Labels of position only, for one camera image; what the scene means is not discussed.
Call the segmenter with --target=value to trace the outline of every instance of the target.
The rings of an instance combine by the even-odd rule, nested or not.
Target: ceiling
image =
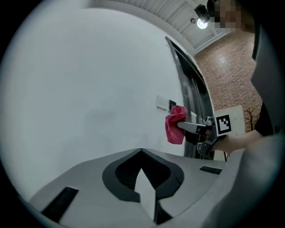
[[[199,4],[207,4],[207,0],[111,0],[146,10],[163,19],[175,28],[190,43],[195,53],[223,37],[225,29],[215,28],[208,23],[206,29],[198,28],[190,22],[191,18],[198,19],[194,9]]]

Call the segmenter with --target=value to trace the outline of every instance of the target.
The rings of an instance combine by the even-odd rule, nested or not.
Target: red cloth
[[[165,131],[168,142],[172,144],[182,144],[185,130],[177,127],[177,122],[186,121],[187,109],[182,106],[173,106],[165,118]]]

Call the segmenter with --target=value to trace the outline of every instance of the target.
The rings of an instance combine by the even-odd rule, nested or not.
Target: black slot
[[[200,168],[200,170],[208,172],[208,173],[213,173],[213,174],[220,174],[222,171],[222,169],[213,168],[213,167],[209,167],[209,166],[203,166]]]
[[[65,187],[61,193],[59,193],[58,196],[42,211],[42,214],[50,220],[58,222],[77,193],[77,189]]]

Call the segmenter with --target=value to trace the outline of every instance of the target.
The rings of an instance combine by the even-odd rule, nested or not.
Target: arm
[[[235,150],[247,147],[248,144],[260,138],[262,135],[256,130],[242,135],[227,135],[214,144],[213,150],[232,153]]]

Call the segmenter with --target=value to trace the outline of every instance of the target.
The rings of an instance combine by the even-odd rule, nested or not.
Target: light bulb
[[[201,19],[199,18],[199,19],[197,20],[197,26],[198,26],[200,29],[205,29],[205,28],[208,26],[208,23],[203,23],[203,22],[201,21]]]

